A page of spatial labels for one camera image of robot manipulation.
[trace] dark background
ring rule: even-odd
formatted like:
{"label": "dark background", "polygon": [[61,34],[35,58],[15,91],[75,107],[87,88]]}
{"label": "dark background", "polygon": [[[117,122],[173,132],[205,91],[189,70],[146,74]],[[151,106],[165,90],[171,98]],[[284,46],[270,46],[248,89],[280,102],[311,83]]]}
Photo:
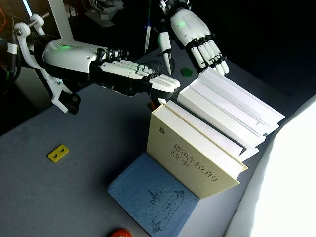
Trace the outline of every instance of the dark background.
{"label": "dark background", "polygon": [[[28,2],[34,13],[50,11],[46,0]],[[109,28],[100,28],[86,17],[81,0],[65,2],[77,9],[78,15],[70,19],[75,40],[128,49],[131,60],[144,54],[148,0],[125,0],[125,9],[115,15],[112,20],[115,26]],[[316,21],[307,1],[191,0],[191,3],[192,11],[216,34],[214,40],[228,59],[288,96],[291,111],[316,94],[313,68],[316,66]],[[152,0],[153,25],[153,16],[160,13],[157,5],[158,0]],[[19,18],[28,19],[22,0],[0,0],[0,6]],[[45,20],[44,30],[58,35],[53,17]],[[152,30],[149,51],[157,47],[157,33]],[[19,104],[16,93],[19,93],[17,89],[11,93],[12,98],[0,99],[1,108],[18,113],[19,108],[8,104],[10,101]]]}

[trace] white book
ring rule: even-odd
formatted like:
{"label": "white book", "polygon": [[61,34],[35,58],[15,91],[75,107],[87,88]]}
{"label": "white book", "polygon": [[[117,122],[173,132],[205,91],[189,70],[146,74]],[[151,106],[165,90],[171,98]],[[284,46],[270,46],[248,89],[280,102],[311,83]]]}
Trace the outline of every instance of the white book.
{"label": "white book", "polygon": [[248,169],[165,104],[152,113],[147,153],[200,199],[239,184]]}
{"label": "white book", "polygon": [[270,127],[276,127],[276,124],[285,118],[277,110],[212,69],[200,73],[198,78]]}
{"label": "white book", "polygon": [[264,136],[260,137],[252,133],[189,87],[186,87],[179,93],[177,101],[244,146],[246,151],[238,157],[238,160],[244,161],[259,152],[255,147],[264,141]]}
{"label": "white book", "polygon": [[257,119],[255,116],[251,115],[240,106],[230,102],[220,93],[217,93],[215,89],[205,85],[202,80],[196,79],[190,84],[189,87],[208,101],[212,102],[218,108],[230,113],[241,123],[245,124],[245,126],[248,126],[249,128],[256,131],[259,135],[267,134],[271,130],[271,128],[266,123],[260,121],[260,119]]}
{"label": "white book", "polygon": [[226,153],[237,158],[242,152],[243,147],[241,147],[236,142],[232,141],[222,133],[216,131],[214,128],[212,128],[205,122],[199,120],[197,117],[190,114],[188,111],[181,108],[179,105],[175,104],[172,101],[168,101],[165,105],[168,107],[168,109],[170,109],[177,116],[183,119],[187,124],[194,127],[199,133],[203,134],[211,142],[213,142]]}

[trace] yellow block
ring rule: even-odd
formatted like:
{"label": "yellow block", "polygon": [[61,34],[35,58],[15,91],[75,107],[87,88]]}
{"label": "yellow block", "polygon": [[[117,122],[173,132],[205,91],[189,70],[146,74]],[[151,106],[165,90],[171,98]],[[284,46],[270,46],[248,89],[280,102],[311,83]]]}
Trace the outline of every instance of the yellow block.
{"label": "yellow block", "polygon": [[52,162],[58,162],[62,157],[64,157],[69,152],[68,148],[65,145],[60,145],[52,153],[48,155],[48,158]]}

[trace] light strip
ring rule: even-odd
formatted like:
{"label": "light strip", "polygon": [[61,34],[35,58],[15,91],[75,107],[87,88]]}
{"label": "light strip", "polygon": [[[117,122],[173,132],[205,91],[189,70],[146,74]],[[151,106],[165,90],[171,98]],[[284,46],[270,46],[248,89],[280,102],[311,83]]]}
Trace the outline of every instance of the light strip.
{"label": "light strip", "polygon": [[22,1],[23,1],[23,3],[24,3],[24,6],[25,6],[25,8],[26,8],[26,10],[27,10],[27,12],[28,12],[28,14],[29,14],[29,16],[31,17],[31,16],[32,16],[32,12],[31,12],[31,9],[30,9],[30,6],[29,6],[27,0],[22,0]]}

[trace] white curtain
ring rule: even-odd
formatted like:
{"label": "white curtain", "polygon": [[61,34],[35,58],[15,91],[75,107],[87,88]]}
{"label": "white curtain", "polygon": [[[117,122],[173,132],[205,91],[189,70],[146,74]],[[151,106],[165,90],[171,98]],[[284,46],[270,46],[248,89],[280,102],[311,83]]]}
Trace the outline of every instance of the white curtain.
{"label": "white curtain", "polygon": [[316,237],[316,96],[265,150],[226,237]]}

